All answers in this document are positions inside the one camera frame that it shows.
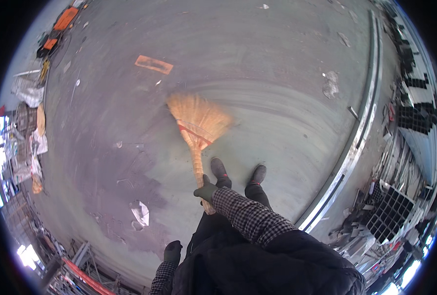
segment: orange floor marking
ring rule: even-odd
[[[140,55],[136,59],[135,65],[142,68],[149,68],[151,70],[155,70],[163,74],[169,74],[169,72],[171,72],[171,69],[173,68],[173,65],[167,62],[163,62],[157,59],[152,59],[144,55]]]

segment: broom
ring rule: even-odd
[[[168,98],[167,104],[182,137],[189,145],[195,180],[197,187],[201,188],[204,186],[201,151],[227,131],[233,118],[218,105],[201,99],[197,94],[176,93]],[[204,199],[202,206],[208,215],[215,213],[212,205]]]

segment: checkered shirt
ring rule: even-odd
[[[212,205],[245,239],[263,248],[275,237],[297,230],[288,219],[227,187],[213,193]]]
[[[166,281],[171,278],[176,270],[177,266],[173,263],[164,261],[160,264],[156,270],[156,276],[151,282],[151,290],[149,295],[158,294],[162,289]]]

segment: black pants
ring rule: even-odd
[[[232,181],[227,179],[219,179],[217,180],[217,187],[228,187],[232,188]],[[250,200],[260,202],[261,204],[268,207],[272,210],[271,205],[269,204],[268,196],[263,191],[263,188],[257,183],[249,183],[245,187],[245,197]],[[219,214],[207,215],[205,212],[202,214],[201,221],[197,226],[197,230],[192,235],[191,242],[187,246],[187,254],[186,257],[192,252],[195,246],[202,243],[204,240],[210,238],[214,234],[226,231],[226,230],[236,230],[233,228],[232,224],[228,219]]]

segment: green glove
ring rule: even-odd
[[[183,246],[180,241],[174,241],[169,243],[164,249],[164,261],[173,263],[175,266],[179,265],[181,260],[181,249]]]
[[[196,197],[201,197],[212,204],[212,194],[219,188],[210,183],[209,177],[204,174],[204,186],[194,191]]]

